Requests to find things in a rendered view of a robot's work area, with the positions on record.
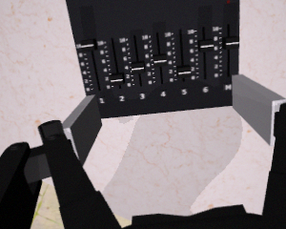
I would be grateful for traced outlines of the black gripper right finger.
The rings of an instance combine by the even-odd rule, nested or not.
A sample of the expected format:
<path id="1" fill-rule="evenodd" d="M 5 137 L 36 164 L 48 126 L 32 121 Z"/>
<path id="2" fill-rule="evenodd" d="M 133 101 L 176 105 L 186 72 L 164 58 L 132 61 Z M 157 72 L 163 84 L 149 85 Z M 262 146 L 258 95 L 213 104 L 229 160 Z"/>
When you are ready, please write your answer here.
<path id="1" fill-rule="evenodd" d="M 233 109 L 274 147 L 259 229 L 286 229 L 286 98 L 232 75 Z"/>

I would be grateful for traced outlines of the black lighting desk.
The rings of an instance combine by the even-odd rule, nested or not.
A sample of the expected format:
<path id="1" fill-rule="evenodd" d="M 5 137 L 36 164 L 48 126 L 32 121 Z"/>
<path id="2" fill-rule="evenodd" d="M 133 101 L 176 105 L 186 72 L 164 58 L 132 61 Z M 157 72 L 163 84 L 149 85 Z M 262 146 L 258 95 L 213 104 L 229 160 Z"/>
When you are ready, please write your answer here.
<path id="1" fill-rule="evenodd" d="M 95 94 L 101 119 L 233 106 L 240 0 L 66 4 L 85 93 Z"/>

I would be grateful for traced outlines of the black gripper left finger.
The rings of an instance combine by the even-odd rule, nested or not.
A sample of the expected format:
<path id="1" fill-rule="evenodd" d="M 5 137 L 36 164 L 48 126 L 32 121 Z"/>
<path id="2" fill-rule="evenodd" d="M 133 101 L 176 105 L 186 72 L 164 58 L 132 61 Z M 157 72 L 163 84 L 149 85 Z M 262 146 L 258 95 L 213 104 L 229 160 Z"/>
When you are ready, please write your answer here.
<path id="1" fill-rule="evenodd" d="M 43 145 L 30 148 L 28 142 L 17 142 L 3 152 L 0 229 L 31 229 L 42 179 L 48 177 L 64 229 L 122 229 L 83 168 L 101 127 L 96 96 L 87 95 L 63 123 L 38 126 Z"/>

